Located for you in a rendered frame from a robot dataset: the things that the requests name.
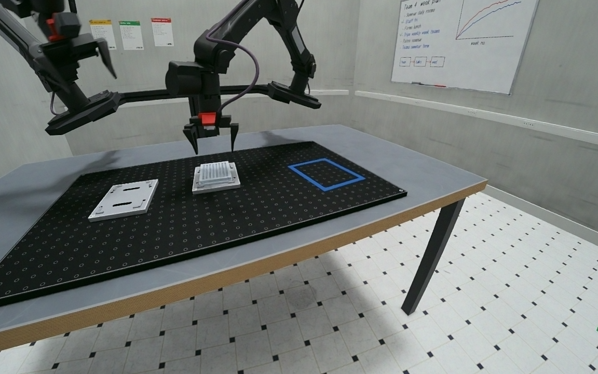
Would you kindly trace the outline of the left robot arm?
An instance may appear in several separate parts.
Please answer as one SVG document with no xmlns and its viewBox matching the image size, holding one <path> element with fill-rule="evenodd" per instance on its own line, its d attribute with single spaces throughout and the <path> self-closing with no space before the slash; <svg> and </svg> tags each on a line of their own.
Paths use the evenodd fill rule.
<svg viewBox="0 0 598 374">
<path fill-rule="evenodd" d="M 235 56 L 234 51 L 237 48 L 208 41 L 206 35 L 221 23 L 218 30 L 209 37 L 239 44 L 243 37 L 264 18 L 284 41 L 291 57 L 292 70 L 295 72 L 291 86 L 285 87 L 274 82 L 272 85 L 280 90 L 318 102 L 314 96 L 305 94 L 309 78 L 314 78 L 316 61 L 314 55 L 306 48 L 301 32 L 297 28 L 297 14 L 298 7 L 295 0 L 244 0 L 230 15 L 227 14 L 227 18 L 225 16 L 226 19 L 222 19 L 225 19 L 223 23 L 220 20 L 197 38 L 193 44 L 194 62 L 169 61 L 165 75 L 168 94 L 173 97 L 206 95 L 206 99 L 220 95 L 219 74 L 226 74 L 226 68 L 229 67 L 229 62 Z"/>
</svg>

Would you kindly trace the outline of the white plate holder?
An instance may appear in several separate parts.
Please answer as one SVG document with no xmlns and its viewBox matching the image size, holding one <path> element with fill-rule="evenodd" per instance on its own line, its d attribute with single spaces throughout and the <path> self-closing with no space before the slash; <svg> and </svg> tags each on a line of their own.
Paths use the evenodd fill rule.
<svg viewBox="0 0 598 374">
<path fill-rule="evenodd" d="M 230 167 L 230 171 L 231 171 L 232 181 L 228 181 L 229 183 L 226 183 L 226 184 L 215 184 L 215 185 L 204 185 L 204 186 L 199 185 L 199 177 L 200 177 L 201 167 L 196 167 L 195 175 L 194 175 L 194 179 L 193 179 L 193 189 L 192 189 L 193 195 L 201 194 L 201 193 L 215 192 L 215 191 L 219 191 L 219 190 L 239 189 L 240 182 L 239 182 L 239 177 L 237 175 L 235 163 L 229 163 L 229 167 Z"/>
<path fill-rule="evenodd" d="M 89 222 L 143 215 L 158 186 L 158 179 L 114 185 L 89 216 Z"/>
</svg>

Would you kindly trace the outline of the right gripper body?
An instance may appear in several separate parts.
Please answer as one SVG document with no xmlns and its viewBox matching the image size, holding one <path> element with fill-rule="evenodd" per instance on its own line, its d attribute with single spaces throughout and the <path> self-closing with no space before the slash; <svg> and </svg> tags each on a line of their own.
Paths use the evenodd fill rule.
<svg viewBox="0 0 598 374">
<path fill-rule="evenodd" d="M 43 32 L 50 42 L 41 44 L 41 49 L 48 55 L 60 73 L 81 67 L 81 59 L 100 56 L 98 41 L 106 39 L 106 36 L 95 38 L 93 33 L 88 32 L 80 36 L 60 35 L 56 26 L 55 18 L 48 19 L 43 25 Z M 99 51 L 98 51 L 98 49 Z"/>
</svg>

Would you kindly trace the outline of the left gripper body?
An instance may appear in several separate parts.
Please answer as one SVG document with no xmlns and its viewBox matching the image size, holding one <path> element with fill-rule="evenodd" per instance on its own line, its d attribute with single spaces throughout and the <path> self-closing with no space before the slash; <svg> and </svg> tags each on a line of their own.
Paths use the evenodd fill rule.
<svg viewBox="0 0 598 374">
<path fill-rule="evenodd" d="M 211 99 L 206 99 L 206 95 L 197 95 L 198 97 L 198 116 L 193 116 L 189 119 L 189 125 L 185 125 L 184 129 L 193 128 L 193 126 L 209 126 L 214 125 L 216 111 L 221 108 L 221 96 L 210 96 Z M 231 123 L 231 115 L 222 115 L 219 128 L 239 128 L 239 123 Z M 231 123 L 231 125 L 230 125 Z"/>
</svg>

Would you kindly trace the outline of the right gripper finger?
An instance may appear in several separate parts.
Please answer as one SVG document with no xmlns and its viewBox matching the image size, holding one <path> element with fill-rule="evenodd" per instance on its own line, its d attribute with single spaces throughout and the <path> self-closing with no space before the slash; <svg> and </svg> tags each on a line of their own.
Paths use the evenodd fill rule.
<svg viewBox="0 0 598 374">
<path fill-rule="evenodd" d="M 40 66 L 47 74 L 48 79 L 56 82 L 57 84 L 65 87 L 69 92 L 74 94 L 73 90 L 69 86 L 68 82 L 66 82 L 65 78 L 60 74 L 59 70 L 57 69 L 56 65 L 52 62 L 52 60 L 48 57 L 48 55 L 40 56 L 36 58 L 39 62 Z"/>
<path fill-rule="evenodd" d="M 118 78 L 118 74 L 116 73 L 115 67 L 112 62 L 111 54 L 110 54 L 110 46 L 107 39 L 102 39 L 98 41 L 98 46 L 100 48 L 101 56 L 103 62 L 106 64 L 110 72 Z"/>
</svg>

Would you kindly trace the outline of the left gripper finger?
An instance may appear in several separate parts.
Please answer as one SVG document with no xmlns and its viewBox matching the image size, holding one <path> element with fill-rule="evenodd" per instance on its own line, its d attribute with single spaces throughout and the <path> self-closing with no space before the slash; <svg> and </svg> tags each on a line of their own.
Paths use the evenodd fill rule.
<svg viewBox="0 0 598 374">
<path fill-rule="evenodd" d="M 237 136 L 237 133 L 239 131 L 239 128 L 231 128 L 230 129 L 230 135 L 231 135 L 231 153 L 233 153 L 234 151 L 234 142 Z"/>
<path fill-rule="evenodd" d="M 193 128 L 190 128 L 190 129 L 183 129 L 183 134 L 186 136 L 186 138 L 192 144 L 193 151 L 195 151 L 195 154 L 198 155 L 198 146 L 197 146 L 195 126 L 193 126 Z"/>
</svg>

